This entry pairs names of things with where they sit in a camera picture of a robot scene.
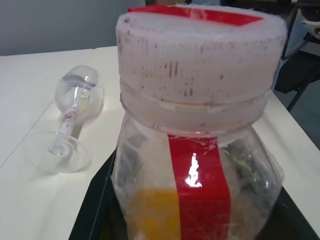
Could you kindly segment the clear wine glass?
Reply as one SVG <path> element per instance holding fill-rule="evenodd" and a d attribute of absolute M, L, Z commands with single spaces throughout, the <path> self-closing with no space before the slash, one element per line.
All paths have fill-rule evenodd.
<path fill-rule="evenodd" d="M 103 108 L 104 88 L 98 71 L 77 65 L 58 82 L 54 101 L 61 113 L 57 131 L 34 131 L 22 143 L 24 157 L 46 174 L 69 174 L 85 169 L 91 151 L 73 136 L 84 121 L 96 117 Z"/>

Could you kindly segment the dark chair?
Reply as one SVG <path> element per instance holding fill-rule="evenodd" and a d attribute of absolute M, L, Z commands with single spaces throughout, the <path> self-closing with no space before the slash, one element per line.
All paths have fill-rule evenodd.
<path fill-rule="evenodd" d="M 288 94 L 295 91 L 296 94 L 287 106 L 290 112 L 307 87 L 316 81 L 320 81 L 320 54 L 303 51 L 307 44 L 315 44 L 320 47 L 320 39 L 311 35 L 302 24 L 303 14 L 320 13 L 320 0 L 291 0 L 292 10 L 287 19 L 288 33 L 284 45 L 280 64 L 277 70 L 273 89 Z M 300 43 L 290 50 L 290 40 L 294 37 L 294 26 L 300 25 L 303 29 L 303 38 Z"/>

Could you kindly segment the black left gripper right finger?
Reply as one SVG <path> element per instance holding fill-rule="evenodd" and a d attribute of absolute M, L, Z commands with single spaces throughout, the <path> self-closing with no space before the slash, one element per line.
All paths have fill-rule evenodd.
<path fill-rule="evenodd" d="M 271 214 L 271 235 L 271 240 L 320 240 L 285 188 Z"/>

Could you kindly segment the clear plastic bottle white cap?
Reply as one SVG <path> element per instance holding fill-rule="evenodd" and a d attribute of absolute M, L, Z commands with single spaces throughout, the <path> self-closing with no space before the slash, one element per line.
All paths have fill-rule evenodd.
<path fill-rule="evenodd" d="M 116 24 L 125 110 L 112 185 L 128 240 L 255 240 L 283 174 L 253 129 L 287 39 L 282 18 L 151 5 Z"/>

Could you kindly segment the white curved object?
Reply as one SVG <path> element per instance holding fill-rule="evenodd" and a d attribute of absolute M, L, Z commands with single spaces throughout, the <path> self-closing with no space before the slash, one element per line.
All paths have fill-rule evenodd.
<path fill-rule="evenodd" d="M 314 37 L 320 39 L 320 12 L 315 14 L 303 14 L 301 23 Z"/>

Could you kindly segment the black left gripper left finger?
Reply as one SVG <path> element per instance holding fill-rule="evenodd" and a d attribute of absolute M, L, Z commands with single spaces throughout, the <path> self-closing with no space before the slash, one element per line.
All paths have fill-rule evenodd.
<path fill-rule="evenodd" d="M 98 240 L 104 211 L 115 196 L 111 175 L 116 153 L 111 153 L 89 183 L 74 223 L 74 240 Z"/>

